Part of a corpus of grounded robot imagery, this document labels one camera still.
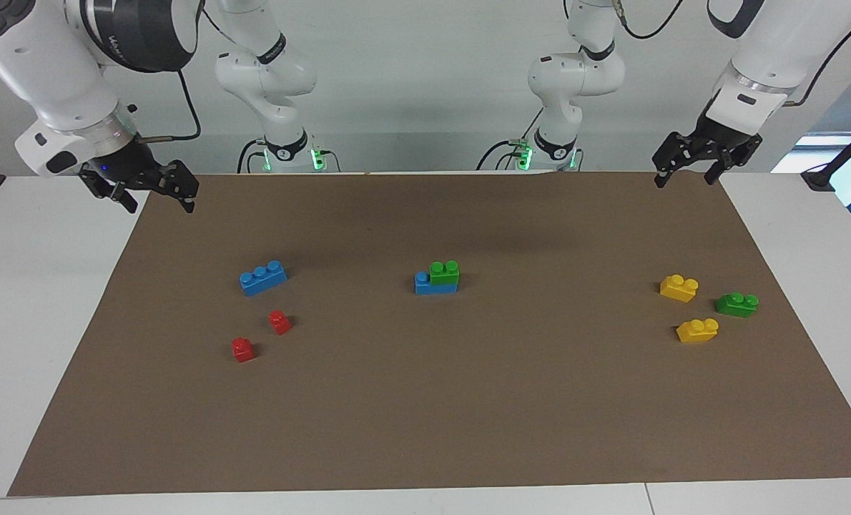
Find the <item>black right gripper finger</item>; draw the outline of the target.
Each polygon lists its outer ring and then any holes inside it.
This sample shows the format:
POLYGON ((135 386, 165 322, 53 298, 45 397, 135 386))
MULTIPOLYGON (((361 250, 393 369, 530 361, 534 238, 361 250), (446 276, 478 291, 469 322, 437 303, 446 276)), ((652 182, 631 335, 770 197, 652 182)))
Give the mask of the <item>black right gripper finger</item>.
POLYGON ((97 199, 108 199, 114 203, 118 203, 125 209, 128 214, 137 212, 138 202, 131 195, 124 183, 112 185, 108 180, 103 179, 96 172, 79 172, 79 179, 82 180, 89 192, 97 199))
POLYGON ((159 166, 157 172, 159 176, 154 191, 175 199, 187 214, 192 214, 200 183, 188 166, 181 160, 172 160, 159 166))

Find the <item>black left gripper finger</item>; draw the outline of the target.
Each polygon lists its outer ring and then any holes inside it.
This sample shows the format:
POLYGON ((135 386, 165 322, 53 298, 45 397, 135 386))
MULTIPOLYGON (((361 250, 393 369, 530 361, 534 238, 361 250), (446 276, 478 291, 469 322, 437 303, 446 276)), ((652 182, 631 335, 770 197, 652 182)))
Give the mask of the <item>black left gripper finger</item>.
POLYGON ((655 185, 664 188, 677 170, 700 160, 704 150, 706 140, 703 137, 695 134, 683 136, 678 132, 668 134, 651 157, 651 162, 657 170, 655 185))
POLYGON ((714 185, 719 178, 731 170, 733 167, 742 167, 746 165, 750 157, 759 149, 763 138, 761 134, 755 134, 748 138, 745 142, 737 144, 730 149, 725 144, 714 142, 710 144, 711 155, 714 158, 714 164, 704 173, 704 181, 707 185, 714 185))

